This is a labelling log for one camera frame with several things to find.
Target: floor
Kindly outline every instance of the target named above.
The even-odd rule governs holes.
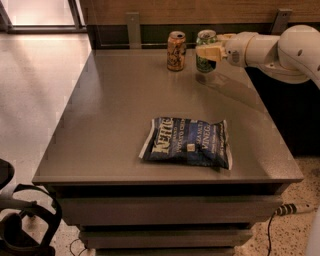
[[[90,51],[86,34],[0,33],[0,157],[12,163],[16,170],[12,183],[31,183]],[[283,193],[283,200],[309,203],[314,210],[273,219],[271,255],[305,255],[310,227],[320,203],[320,157],[295,160],[305,179],[291,185]],[[254,236],[237,247],[235,255],[267,255],[267,225],[268,222],[256,224],[252,229]],[[25,228],[34,236],[45,230],[44,224],[34,219],[25,223]],[[79,255],[84,248],[75,240],[77,236],[75,227],[62,222],[52,241],[56,255]],[[94,253],[85,250],[81,255]]]

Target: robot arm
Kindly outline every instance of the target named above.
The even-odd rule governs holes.
[[[320,33],[298,25],[281,36],[242,32],[220,35],[216,44],[196,47],[200,57],[226,58],[234,66],[256,67],[277,80],[296,84],[310,78],[320,89]]]

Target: can label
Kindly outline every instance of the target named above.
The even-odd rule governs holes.
[[[167,68],[172,71],[180,71],[184,67],[186,55],[186,37],[181,31],[173,31],[168,38]]]
[[[216,42],[216,32],[213,30],[202,30],[198,33],[197,45],[212,44]],[[214,70],[212,63],[205,58],[196,55],[197,69],[202,73],[209,73]]]

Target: black object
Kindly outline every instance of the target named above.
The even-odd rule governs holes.
[[[287,84],[246,71],[293,156],[320,155],[320,90],[310,80]]]
[[[0,166],[0,188],[2,189],[12,179],[14,169],[8,162],[1,159]],[[12,197],[14,193],[26,190],[39,191],[49,196],[53,200],[55,214],[37,205],[35,201],[28,202]],[[60,225],[62,217],[61,207],[56,199],[41,188],[32,185],[19,184],[12,191],[3,192],[0,195],[0,212],[4,209],[16,209],[20,212],[9,213],[0,222],[0,238],[2,239],[0,240],[0,255],[54,256],[55,249],[50,246],[50,242]],[[48,229],[40,243],[22,229],[22,219],[27,215],[38,216],[48,224]]]

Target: table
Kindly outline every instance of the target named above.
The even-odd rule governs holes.
[[[243,68],[166,68],[166,50],[93,51],[33,183],[97,255],[232,255],[303,179]],[[231,170],[138,156],[151,119],[227,120]]]

